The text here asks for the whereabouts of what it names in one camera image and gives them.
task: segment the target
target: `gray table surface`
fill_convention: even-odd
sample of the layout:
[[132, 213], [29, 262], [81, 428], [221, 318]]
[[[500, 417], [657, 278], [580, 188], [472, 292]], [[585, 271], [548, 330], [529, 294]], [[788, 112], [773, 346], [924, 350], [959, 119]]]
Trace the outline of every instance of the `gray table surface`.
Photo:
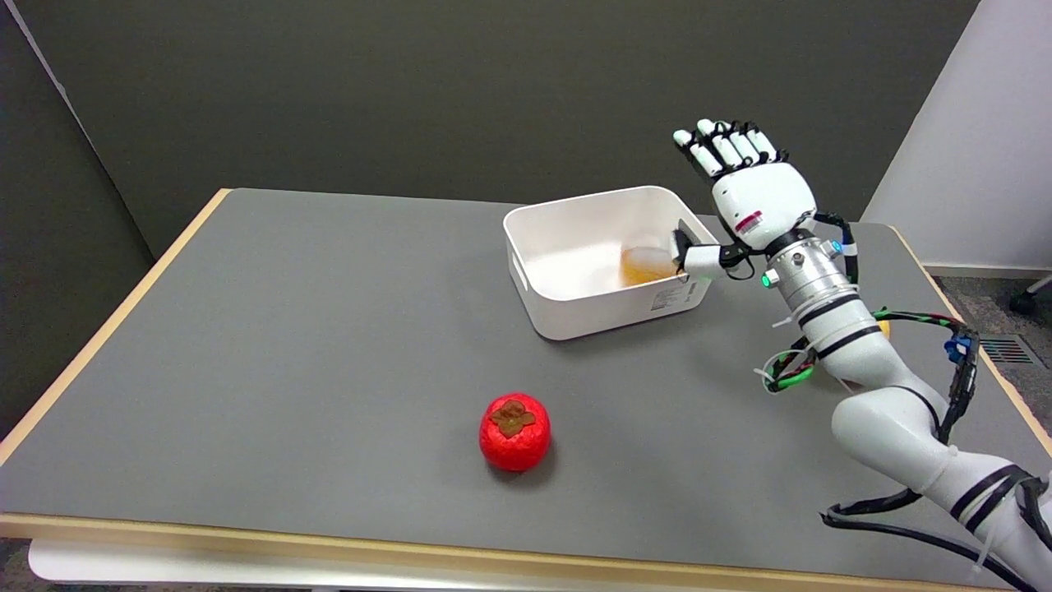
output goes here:
[[[231, 191], [0, 468], [0, 511], [968, 583], [966, 559], [820, 522], [899, 488], [837, 448], [830, 379], [761, 389], [797, 336], [770, 327], [776, 292], [717, 281], [691, 312], [549, 343], [508, 274], [512, 207]], [[871, 307], [946, 312], [893, 230], [856, 234]], [[942, 390], [945, 339], [892, 332]], [[477, 444], [509, 391], [554, 433], [520, 476]], [[1052, 469], [985, 368], [954, 442]], [[969, 536], [927, 501], [889, 517]]]

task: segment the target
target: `white wall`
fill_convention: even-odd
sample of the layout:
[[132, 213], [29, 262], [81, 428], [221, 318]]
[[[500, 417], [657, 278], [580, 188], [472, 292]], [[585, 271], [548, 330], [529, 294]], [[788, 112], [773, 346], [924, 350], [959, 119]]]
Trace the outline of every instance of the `white wall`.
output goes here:
[[863, 221], [925, 264], [1052, 268], [1052, 0], [983, 0]]

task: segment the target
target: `white plastic bin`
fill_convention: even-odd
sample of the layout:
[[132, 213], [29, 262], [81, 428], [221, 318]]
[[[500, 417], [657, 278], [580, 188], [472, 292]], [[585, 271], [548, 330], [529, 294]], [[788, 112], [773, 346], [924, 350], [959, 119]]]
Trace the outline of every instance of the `white plastic bin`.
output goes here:
[[681, 219], [703, 241], [716, 242], [677, 195], [652, 185], [509, 211], [508, 267], [537, 332], [572, 340], [696, 307], [708, 279], [669, 277], [631, 286], [621, 279], [623, 243], [640, 234], [668, 237]]

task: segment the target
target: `red label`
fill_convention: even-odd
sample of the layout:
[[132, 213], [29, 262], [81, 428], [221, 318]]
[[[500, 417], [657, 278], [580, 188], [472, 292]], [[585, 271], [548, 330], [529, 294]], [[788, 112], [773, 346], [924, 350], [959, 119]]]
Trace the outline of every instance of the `red label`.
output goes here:
[[756, 209], [752, 213], [749, 213], [748, 216], [743, 218], [742, 221], [739, 222], [736, 226], [734, 226], [734, 231], [739, 233], [745, 233], [751, 230], [752, 228], [758, 226], [760, 222], [763, 221], [764, 221], [764, 212], [761, 211], [760, 209]]

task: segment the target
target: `blue connector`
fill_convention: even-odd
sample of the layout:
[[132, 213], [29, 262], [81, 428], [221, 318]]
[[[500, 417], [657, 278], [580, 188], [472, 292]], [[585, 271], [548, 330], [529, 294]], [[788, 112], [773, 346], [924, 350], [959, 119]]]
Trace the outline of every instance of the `blue connector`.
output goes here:
[[954, 336], [946, 344], [943, 344], [943, 349], [946, 350], [946, 355], [950, 359], [950, 362], [957, 364], [971, 351], [972, 341], [968, 338]]

